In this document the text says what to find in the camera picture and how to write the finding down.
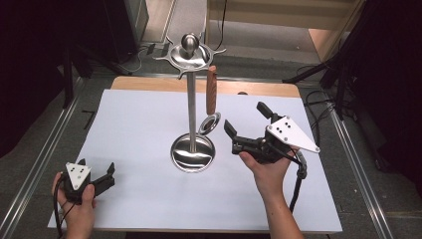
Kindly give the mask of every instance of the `metal frame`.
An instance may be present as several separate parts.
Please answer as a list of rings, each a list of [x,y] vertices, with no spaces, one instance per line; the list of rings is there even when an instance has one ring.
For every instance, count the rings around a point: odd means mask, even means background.
[[[344,121],[339,119],[336,112],[331,112],[330,115],[379,238],[394,238],[391,229],[388,226],[385,213],[382,210],[369,179],[366,176],[365,170],[360,163],[359,156],[347,132]]]
[[[85,84],[86,82],[84,79],[77,79],[77,83],[75,85],[75,97],[70,102],[68,108],[62,110],[58,120],[50,132],[49,137],[44,143],[41,152],[38,154],[38,157],[34,162],[31,171],[28,173],[28,176],[26,177],[23,185],[13,199],[11,206],[9,207],[9,211],[7,212],[0,226],[1,238],[7,239],[12,237],[12,234],[15,231],[16,226],[18,225],[19,220],[21,219],[22,214],[24,213],[31,199],[31,196],[34,193],[38,182],[40,181],[50,161],[54,149],[56,148],[56,145],[74,112],[75,106],[79,100],[80,92],[84,88]]]

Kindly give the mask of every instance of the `brown handle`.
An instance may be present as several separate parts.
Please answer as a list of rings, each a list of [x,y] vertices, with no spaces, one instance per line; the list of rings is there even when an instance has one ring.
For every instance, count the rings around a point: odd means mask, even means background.
[[[211,116],[215,113],[217,104],[217,68],[211,66],[207,73],[207,115]]]

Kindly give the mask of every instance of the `stainless steel stand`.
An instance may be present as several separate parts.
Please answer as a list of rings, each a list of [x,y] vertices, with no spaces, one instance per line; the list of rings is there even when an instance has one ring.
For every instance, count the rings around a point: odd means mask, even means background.
[[[208,70],[214,54],[222,53],[211,50],[200,43],[194,34],[185,34],[180,45],[172,44],[164,58],[180,71],[179,79],[186,74],[187,100],[189,109],[189,133],[176,139],[171,146],[171,159],[174,165],[185,172],[199,172],[207,168],[214,159],[215,147],[212,141],[196,131],[196,86],[195,72]]]

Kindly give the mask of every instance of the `metal ring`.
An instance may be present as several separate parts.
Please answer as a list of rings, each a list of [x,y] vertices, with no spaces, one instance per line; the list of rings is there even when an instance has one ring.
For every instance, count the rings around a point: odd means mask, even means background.
[[[210,133],[217,126],[218,121],[220,121],[221,114],[215,113],[205,119],[199,127],[198,133],[201,135],[206,135]]]

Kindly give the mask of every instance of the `metal pole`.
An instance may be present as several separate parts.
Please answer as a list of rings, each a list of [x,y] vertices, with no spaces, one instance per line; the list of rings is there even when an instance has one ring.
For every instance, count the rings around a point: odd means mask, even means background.
[[[187,104],[189,107],[190,152],[196,152],[196,104],[195,104],[195,73],[187,75]]]

